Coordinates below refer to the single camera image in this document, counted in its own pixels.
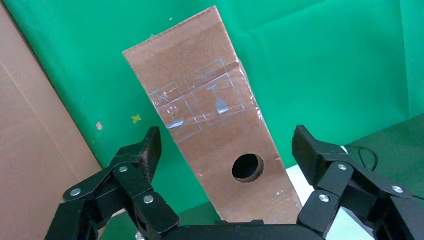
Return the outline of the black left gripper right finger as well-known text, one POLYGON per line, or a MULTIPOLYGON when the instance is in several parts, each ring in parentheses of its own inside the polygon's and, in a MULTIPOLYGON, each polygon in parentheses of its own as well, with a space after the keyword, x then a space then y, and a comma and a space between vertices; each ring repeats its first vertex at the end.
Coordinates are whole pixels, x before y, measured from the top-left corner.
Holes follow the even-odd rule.
POLYGON ((371 229, 376 240, 421 240, 424 209, 404 186, 355 164, 333 143, 317 140, 303 125, 293 132, 291 150, 313 187, 297 224, 326 237, 340 208, 371 229))

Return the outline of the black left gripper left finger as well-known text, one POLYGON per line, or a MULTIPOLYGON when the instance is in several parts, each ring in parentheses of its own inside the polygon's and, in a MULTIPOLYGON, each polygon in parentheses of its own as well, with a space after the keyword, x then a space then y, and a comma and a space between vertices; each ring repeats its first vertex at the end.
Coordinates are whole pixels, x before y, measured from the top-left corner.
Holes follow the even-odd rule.
POLYGON ((110 164, 70 187, 46 233, 47 240, 96 240, 112 216, 125 210, 146 240, 160 240, 179 217, 154 191, 162 153, 160 129, 152 126, 138 143, 121 147, 110 164))

